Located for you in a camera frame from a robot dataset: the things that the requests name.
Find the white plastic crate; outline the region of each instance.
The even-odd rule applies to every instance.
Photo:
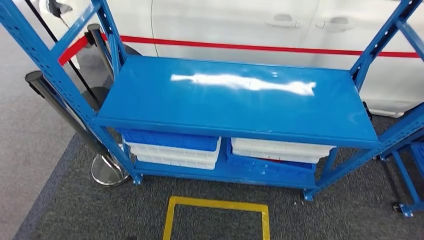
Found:
[[[215,151],[150,145],[127,141],[125,141],[125,143],[130,146],[131,153],[136,155],[137,159],[142,162],[213,170],[220,152],[221,138],[219,138],[216,143]]]
[[[261,159],[316,164],[329,155],[334,146],[286,141],[231,138],[232,153]]]

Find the yellow floor marking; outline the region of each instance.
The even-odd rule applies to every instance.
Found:
[[[169,198],[168,210],[166,212],[165,228],[163,230],[163,240],[171,239],[172,224],[174,221],[174,209],[175,205],[177,204],[204,208],[232,209],[262,213],[262,238],[263,240],[270,239],[270,218],[268,215],[268,206],[265,204],[239,201],[209,200],[184,196],[171,196]]]

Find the plastic crate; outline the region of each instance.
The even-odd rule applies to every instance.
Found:
[[[147,131],[117,128],[126,141],[139,144],[158,145],[183,149],[215,151],[217,149],[217,136],[202,136],[179,134],[161,131]]]
[[[203,151],[171,146],[158,146],[128,142],[130,151],[142,162],[166,164],[188,168],[213,170],[221,147],[221,138],[215,143],[215,151]]]
[[[249,138],[231,138],[232,153],[239,156],[316,164],[330,154],[334,146],[272,141]]]
[[[316,170],[316,164],[294,161],[270,161],[248,156],[239,156],[234,155],[232,149],[231,142],[228,141],[226,146],[227,163],[250,168],[253,171],[271,172],[303,178],[315,173]]]

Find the caster wheel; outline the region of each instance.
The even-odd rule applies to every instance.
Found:
[[[391,208],[397,213],[402,213],[401,204],[399,202],[393,202]]]

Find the lower shelf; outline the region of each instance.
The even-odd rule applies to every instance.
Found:
[[[220,181],[241,184],[255,184],[297,189],[314,189],[315,173],[311,172],[301,179],[266,171],[231,165],[227,163],[227,138],[222,138],[218,160],[214,170],[196,169],[190,167],[172,166],[165,164],[136,161],[136,172],[143,175]]]

